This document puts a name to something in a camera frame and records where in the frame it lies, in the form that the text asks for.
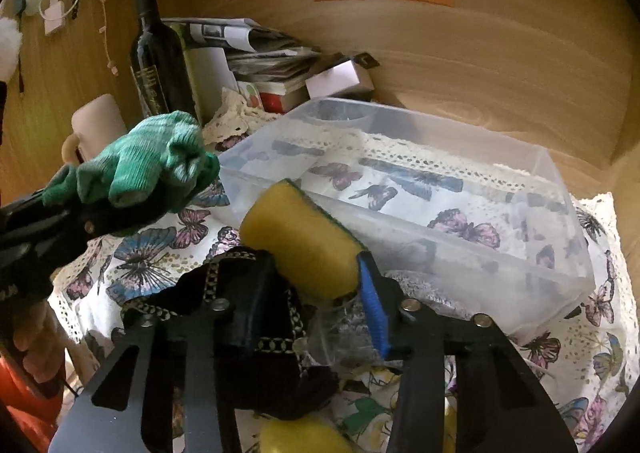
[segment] clear plastic container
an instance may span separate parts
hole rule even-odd
[[[422,273],[519,339],[594,289],[574,207],[541,146],[412,110],[316,98],[220,164],[239,221],[265,188],[290,178],[381,271]]]

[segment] green glove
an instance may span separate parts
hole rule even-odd
[[[90,204],[108,198],[115,207],[144,202],[162,182],[166,208],[179,211],[218,176],[217,157],[204,150],[196,120],[186,112],[145,119],[126,136],[76,170],[62,168],[43,193],[45,205],[62,204],[74,193]]]

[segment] white mug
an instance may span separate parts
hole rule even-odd
[[[127,133],[120,109],[111,94],[95,98],[71,116],[72,133],[62,143],[63,162],[80,164],[93,159],[109,144]]]

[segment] wooden wall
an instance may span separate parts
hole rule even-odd
[[[640,46],[625,0],[455,1],[158,0],[165,16],[247,16],[326,50],[372,53],[385,101],[543,144],[578,197],[614,189],[624,249],[636,239],[640,247],[632,222],[640,172],[630,172],[640,159],[640,149],[632,156]],[[97,0],[83,0],[78,19],[51,38],[40,18],[25,21],[26,93],[20,101],[14,79],[0,148],[3,202],[44,185],[61,163],[71,113],[95,96],[113,93],[130,126],[140,118],[128,63],[133,0],[108,0],[107,10],[117,78],[97,33]]]

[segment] bottle label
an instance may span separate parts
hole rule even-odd
[[[168,113],[169,109],[162,92],[162,85],[160,84],[156,66],[151,65],[137,72],[131,69],[131,72],[138,87],[138,95],[140,96],[140,104],[142,104],[144,116],[148,118],[149,116]]]

